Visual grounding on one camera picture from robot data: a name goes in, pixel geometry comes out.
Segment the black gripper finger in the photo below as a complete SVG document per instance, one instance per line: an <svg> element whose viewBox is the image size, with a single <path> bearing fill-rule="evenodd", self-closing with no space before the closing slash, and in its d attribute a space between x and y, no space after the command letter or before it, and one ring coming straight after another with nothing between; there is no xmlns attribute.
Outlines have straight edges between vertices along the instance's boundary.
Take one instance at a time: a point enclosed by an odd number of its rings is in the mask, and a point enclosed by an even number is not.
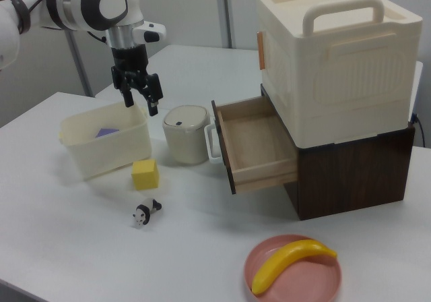
<svg viewBox="0 0 431 302"><path fill-rule="evenodd" d="M132 107L134 105L133 95L131 93L131 86L127 78L124 78L121 82L121 94L126 107Z"/></svg>
<svg viewBox="0 0 431 302"><path fill-rule="evenodd" d="M163 98L163 91L158 74L141 75L137 91L145 98L150 116L158 114L158 102Z"/></svg>

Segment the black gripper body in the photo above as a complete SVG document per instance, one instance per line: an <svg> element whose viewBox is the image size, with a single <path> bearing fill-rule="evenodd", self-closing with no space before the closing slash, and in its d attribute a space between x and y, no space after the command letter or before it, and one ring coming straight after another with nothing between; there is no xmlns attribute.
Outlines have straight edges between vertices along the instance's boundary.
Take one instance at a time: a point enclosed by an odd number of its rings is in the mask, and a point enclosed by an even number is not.
<svg viewBox="0 0 431 302"><path fill-rule="evenodd" d="M143 81L138 83L139 89L146 89L148 56L144 44L128 49L112 49L114 65L111 67L114 88L119 89L124 72L138 73Z"/></svg>

